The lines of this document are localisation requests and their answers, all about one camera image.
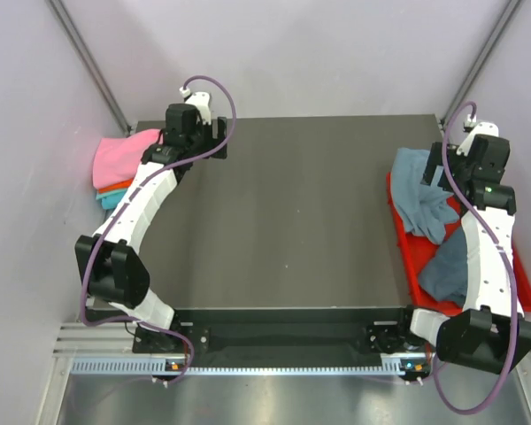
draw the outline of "orange towel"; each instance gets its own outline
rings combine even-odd
[[[106,186],[105,188],[99,189],[98,193],[110,192],[111,190],[116,190],[116,189],[127,189],[132,185],[133,181],[134,179],[130,179],[130,180],[124,180],[123,182],[120,182],[120,183],[111,184],[110,186]]]

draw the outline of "towel stack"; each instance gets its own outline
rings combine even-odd
[[[92,184],[105,210],[116,208],[134,181],[143,152],[158,141],[159,130],[145,130],[123,139],[103,138],[96,150]]]

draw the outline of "white wall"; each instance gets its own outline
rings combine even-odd
[[[77,311],[74,242],[102,219],[91,161],[119,134],[46,3],[0,2],[0,424],[35,419]]]
[[[504,183],[516,191],[514,240],[531,280],[531,0],[523,2],[467,98],[477,102],[478,118],[494,121],[511,142]]]
[[[65,0],[131,122],[163,119],[194,73],[242,117],[442,116],[505,3]]]

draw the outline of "black wire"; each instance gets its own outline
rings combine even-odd
[[[135,337],[135,335],[132,332],[130,332],[130,329],[127,328],[127,321],[124,322],[124,329],[126,330],[126,332],[128,334],[130,334],[131,336]]]

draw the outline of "metal pole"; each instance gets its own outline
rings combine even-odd
[[[452,118],[452,114],[457,110],[460,104],[465,101],[466,95],[472,88],[474,82],[476,81],[476,78],[478,77],[482,68],[488,61],[489,55],[496,47],[497,42],[499,41],[502,33],[507,28],[507,24],[513,18],[513,16],[515,16],[515,13],[517,12],[522,3],[523,0],[510,0],[509,2],[507,2],[507,5],[502,11],[502,14],[494,25],[494,28],[492,29],[488,40],[486,40],[486,42],[480,49],[478,57],[474,60],[473,65],[470,67],[468,74],[462,81],[462,85],[458,89],[457,94],[450,102],[449,109],[442,118],[443,124],[447,124],[449,122],[449,120]]]
[[[104,79],[102,73],[100,72],[100,69],[98,68],[98,65],[96,64],[96,61],[93,58],[92,54],[90,53],[90,50],[87,47],[87,44],[84,42],[84,40],[81,37],[81,34],[79,33],[79,30],[74,25],[74,22],[71,19],[71,15],[69,14],[68,10],[65,8],[63,1],[62,0],[46,0],[46,1],[48,5],[50,6],[51,10],[53,11],[53,13],[55,14],[55,16],[58,18],[61,25],[63,26],[63,29],[65,30],[67,36],[69,37],[71,44],[77,50],[79,57],[82,59],[83,64],[87,68],[88,72],[90,73],[90,76],[92,77],[93,81],[98,87],[98,90],[100,90],[100,93],[102,94],[104,98],[104,101],[106,102],[110,111],[112,112],[114,119],[116,120],[116,122],[118,122],[118,125],[120,126],[120,128],[122,128],[124,133],[128,135],[131,127],[126,120],[124,113],[120,109],[118,102],[116,102],[116,99],[114,98],[114,95],[112,94],[110,88],[108,87],[106,80]]]

